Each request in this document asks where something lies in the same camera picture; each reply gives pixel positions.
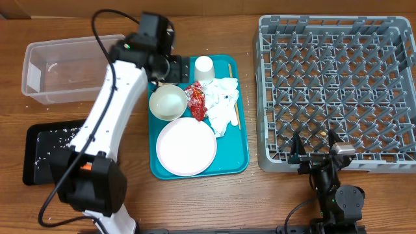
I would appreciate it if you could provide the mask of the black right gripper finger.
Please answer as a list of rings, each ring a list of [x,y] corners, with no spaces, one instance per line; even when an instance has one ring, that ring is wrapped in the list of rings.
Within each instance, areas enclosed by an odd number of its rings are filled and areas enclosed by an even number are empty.
[[[291,146],[291,155],[305,155],[306,151],[304,149],[304,145],[300,138],[298,131],[295,131],[292,136],[292,146]]]
[[[335,150],[332,149],[332,147],[335,145],[335,143],[342,143],[343,140],[339,137],[339,135],[333,130],[330,129],[328,131],[328,140],[329,140],[329,152],[333,153]]]

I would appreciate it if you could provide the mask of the cream bowl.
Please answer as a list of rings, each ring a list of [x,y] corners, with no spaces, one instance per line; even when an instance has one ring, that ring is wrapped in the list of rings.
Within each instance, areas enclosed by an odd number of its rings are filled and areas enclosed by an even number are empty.
[[[149,109],[158,119],[173,121],[180,118],[187,108],[187,95],[178,86],[158,87],[149,99]]]

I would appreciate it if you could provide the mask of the red snack wrapper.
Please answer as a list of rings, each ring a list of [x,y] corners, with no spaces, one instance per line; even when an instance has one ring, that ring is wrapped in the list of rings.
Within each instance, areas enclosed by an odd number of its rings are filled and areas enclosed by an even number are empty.
[[[200,82],[195,82],[184,89],[187,96],[187,106],[191,115],[197,121],[203,121],[207,108],[205,107],[205,93]]]

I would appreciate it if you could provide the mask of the white napkin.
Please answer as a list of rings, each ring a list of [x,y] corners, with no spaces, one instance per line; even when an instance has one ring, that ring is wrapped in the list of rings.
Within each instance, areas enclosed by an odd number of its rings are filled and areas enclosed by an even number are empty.
[[[239,126],[235,104],[239,98],[238,79],[214,78],[210,83],[202,82],[205,94],[206,115],[216,138],[223,137],[229,124]]]

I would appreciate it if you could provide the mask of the orange carrot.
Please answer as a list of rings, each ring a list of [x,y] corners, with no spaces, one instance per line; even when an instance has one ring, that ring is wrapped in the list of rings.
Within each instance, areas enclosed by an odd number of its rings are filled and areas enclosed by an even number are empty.
[[[85,165],[83,165],[81,167],[82,170],[87,170],[87,171],[91,171],[92,170],[92,164],[88,164],[86,163]]]

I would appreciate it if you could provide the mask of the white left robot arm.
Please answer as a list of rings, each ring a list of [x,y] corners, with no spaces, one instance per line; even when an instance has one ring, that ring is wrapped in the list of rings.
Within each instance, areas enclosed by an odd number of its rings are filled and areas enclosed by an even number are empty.
[[[139,233],[137,221],[124,205],[127,178],[117,164],[118,148],[133,107],[146,92],[148,83],[185,83],[189,65],[172,54],[175,34],[160,36],[132,33],[117,41],[104,55],[107,72],[98,97],[84,124],[68,148],[50,160],[55,188],[43,204],[38,222],[54,196],[89,219],[100,233]]]

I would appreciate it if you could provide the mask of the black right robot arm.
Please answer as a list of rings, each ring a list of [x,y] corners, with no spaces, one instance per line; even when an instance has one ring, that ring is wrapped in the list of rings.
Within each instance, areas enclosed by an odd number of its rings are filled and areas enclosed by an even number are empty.
[[[292,136],[289,164],[297,164],[298,174],[309,176],[309,185],[316,196],[297,205],[286,217],[284,233],[365,233],[362,219],[365,192],[353,185],[342,185],[338,171],[352,162],[355,148],[344,142],[334,130],[329,130],[329,151],[322,156],[308,155],[299,132]],[[301,207],[318,202],[320,218],[312,219],[307,226],[289,226],[290,217]]]

